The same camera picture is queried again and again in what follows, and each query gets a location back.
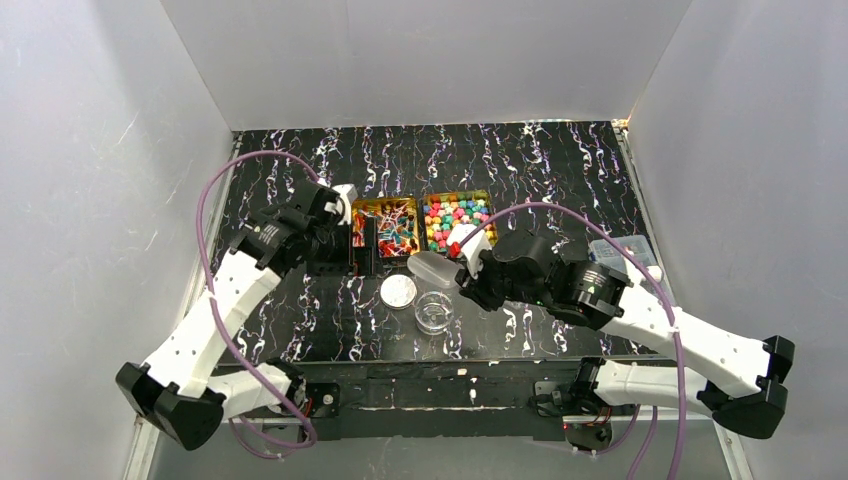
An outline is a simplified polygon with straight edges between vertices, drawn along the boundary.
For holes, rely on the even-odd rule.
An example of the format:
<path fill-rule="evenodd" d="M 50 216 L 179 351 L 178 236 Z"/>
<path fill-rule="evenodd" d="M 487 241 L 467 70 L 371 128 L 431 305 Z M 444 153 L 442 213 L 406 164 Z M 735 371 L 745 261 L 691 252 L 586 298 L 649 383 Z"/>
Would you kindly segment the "clear plastic scoop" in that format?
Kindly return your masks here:
<path fill-rule="evenodd" d="M 458 286 L 456 275 L 461 265 L 433 251 L 421 251 L 407 259 L 407 268 L 421 281 L 440 289 Z"/>

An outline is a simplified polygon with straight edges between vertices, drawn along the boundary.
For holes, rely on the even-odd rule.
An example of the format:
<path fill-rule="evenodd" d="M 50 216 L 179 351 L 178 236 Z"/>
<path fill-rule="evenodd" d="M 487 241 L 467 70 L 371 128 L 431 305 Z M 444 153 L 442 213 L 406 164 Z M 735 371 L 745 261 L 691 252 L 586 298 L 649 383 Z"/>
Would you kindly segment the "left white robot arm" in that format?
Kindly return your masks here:
<path fill-rule="evenodd" d="M 116 383 L 135 412 L 187 451 L 204 445 L 225 420 L 263 407 L 306 414 L 306 381 L 292 364 L 272 359 L 214 373 L 254 309 L 301 265 L 314 274 L 354 267 L 352 184 L 306 181 L 290 201 L 246 220 L 217 272 L 168 338 L 142 363 L 125 363 Z"/>

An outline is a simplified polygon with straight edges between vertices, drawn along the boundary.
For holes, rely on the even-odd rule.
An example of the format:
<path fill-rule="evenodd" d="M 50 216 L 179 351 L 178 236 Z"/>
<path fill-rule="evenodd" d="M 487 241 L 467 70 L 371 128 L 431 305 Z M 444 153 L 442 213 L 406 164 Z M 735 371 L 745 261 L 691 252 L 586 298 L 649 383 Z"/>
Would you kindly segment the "tin of lollipops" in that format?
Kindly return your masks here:
<path fill-rule="evenodd" d="M 353 203 L 352 245 L 376 248 L 385 267 L 403 266 L 422 250 L 419 212 L 413 197 L 358 199 Z"/>

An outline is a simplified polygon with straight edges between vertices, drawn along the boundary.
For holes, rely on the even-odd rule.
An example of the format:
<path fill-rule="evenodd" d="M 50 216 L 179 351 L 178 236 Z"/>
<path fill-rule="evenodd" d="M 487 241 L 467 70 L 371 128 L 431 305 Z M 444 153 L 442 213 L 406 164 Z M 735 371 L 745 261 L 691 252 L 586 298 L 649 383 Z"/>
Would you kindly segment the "tin of star candies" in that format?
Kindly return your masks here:
<path fill-rule="evenodd" d="M 494 213 L 491 196 L 485 190 L 427 194 L 419 199 L 422 214 L 423 246 L 446 253 L 448 237 L 461 225 L 479 226 Z"/>

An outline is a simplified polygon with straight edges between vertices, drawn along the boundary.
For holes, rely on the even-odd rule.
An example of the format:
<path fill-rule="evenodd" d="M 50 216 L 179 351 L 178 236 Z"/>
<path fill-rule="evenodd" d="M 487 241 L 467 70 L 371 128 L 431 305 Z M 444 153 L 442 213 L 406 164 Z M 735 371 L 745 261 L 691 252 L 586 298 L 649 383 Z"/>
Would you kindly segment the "clear round jar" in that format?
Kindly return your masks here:
<path fill-rule="evenodd" d="M 451 298 L 441 291 L 428 291 L 414 303 L 417 326 L 422 333 L 439 335 L 446 332 L 454 320 Z"/>

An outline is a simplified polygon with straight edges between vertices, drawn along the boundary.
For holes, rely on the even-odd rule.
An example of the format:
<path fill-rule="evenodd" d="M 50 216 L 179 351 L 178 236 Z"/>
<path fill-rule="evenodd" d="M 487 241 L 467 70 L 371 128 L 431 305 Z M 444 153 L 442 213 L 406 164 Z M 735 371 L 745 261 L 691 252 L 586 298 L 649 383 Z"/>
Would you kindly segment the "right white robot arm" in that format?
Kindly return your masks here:
<path fill-rule="evenodd" d="M 571 402 L 598 410 L 621 405 L 686 406 L 741 436 L 768 439 L 786 411 L 783 382 L 795 345 L 781 337 L 742 337 L 675 307 L 667 318 L 635 267 L 622 273 L 592 260 L 567 261 L 549 240 L 510 231 L 496 243 L 483 233 L 454 232 L 448 253 L 465 264 L 455 280 L 461 295 L 494 311 L 507 301 L 543 307 L 572 326 L 626 338 L 684 369 L 584 358 L 570 386 L 544 394 L 541 409 Z"/>

